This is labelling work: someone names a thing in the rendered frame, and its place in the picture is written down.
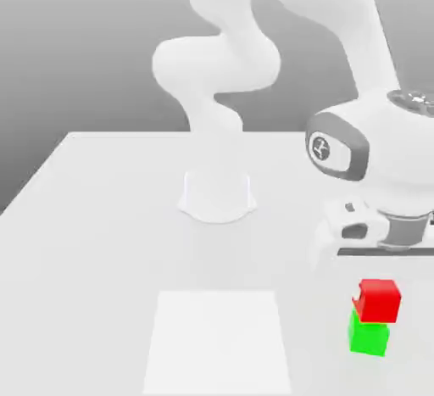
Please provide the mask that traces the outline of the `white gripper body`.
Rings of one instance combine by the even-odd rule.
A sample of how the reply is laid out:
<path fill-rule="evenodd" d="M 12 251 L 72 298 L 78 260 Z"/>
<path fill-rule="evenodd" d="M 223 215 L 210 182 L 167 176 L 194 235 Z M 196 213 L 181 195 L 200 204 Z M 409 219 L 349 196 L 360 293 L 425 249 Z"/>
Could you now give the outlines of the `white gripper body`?
<path fill-rule="evenodd" d="M 356 278 L 434 280 L 434 248 L 340 248 L 334 269 Z"/>

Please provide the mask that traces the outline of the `small green cube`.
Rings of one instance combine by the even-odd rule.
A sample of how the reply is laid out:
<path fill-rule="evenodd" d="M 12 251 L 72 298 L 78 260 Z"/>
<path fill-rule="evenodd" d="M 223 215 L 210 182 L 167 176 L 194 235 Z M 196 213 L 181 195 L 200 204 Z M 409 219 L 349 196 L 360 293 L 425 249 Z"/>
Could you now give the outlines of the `small green cube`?
<path fill-rule="evenodd" d="M 352 310 L 348 323 L 348 347 L 351 352 L 384 357 L 390 337 L 386 323 L 365 323 Z"/>

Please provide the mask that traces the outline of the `small red cube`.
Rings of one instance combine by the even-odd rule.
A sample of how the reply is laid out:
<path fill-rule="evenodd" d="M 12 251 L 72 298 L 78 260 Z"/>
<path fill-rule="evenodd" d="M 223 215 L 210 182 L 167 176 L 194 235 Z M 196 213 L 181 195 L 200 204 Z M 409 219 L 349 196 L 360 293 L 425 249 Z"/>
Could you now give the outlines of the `small red cube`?
<path fill-rule="evenodd" d="M 362 279 L 359 297 L 353 298 L 353 306 L 363 323 L 394 324 L 402 294 L 392 279 Z"/>

